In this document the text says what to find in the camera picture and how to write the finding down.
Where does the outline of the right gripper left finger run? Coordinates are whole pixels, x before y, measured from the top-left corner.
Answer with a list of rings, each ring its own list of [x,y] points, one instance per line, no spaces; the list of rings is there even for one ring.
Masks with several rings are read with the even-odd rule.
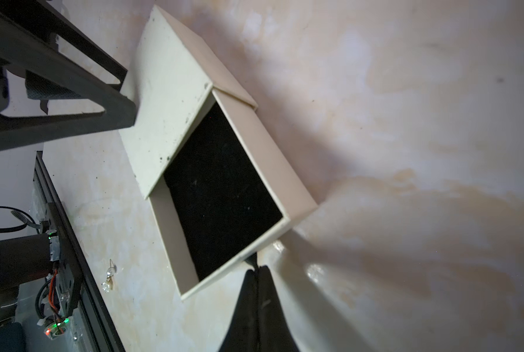
[[[258,272],[249,269],[219,351],[258,351],[258,336]]]

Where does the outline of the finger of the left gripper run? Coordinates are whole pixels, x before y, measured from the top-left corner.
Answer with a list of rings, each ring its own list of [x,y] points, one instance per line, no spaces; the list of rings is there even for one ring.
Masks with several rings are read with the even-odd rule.
[[[107,84],[58,51],[57,38],[111,73]],[[49,101],[88,99],[101,112],[8,117],[7,73],[25,79],[28,98]],[[47,1],[0,1],[0,151],[71,136],[132,127],[135,103],[121,94],[127,70]]]

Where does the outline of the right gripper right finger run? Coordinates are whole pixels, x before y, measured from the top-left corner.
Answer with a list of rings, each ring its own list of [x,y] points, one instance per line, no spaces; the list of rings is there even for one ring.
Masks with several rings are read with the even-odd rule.
[[[258,337],[259,351],[299,351],[268,266],[258,269]]]

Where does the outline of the cream drawer jewelry box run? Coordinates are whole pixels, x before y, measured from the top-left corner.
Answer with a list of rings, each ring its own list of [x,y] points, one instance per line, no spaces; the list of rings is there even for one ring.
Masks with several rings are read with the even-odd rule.
[[[252,96],[161,7],[151,11],[121,92],[137,107],[121,140],[182,299],[316,210]]]

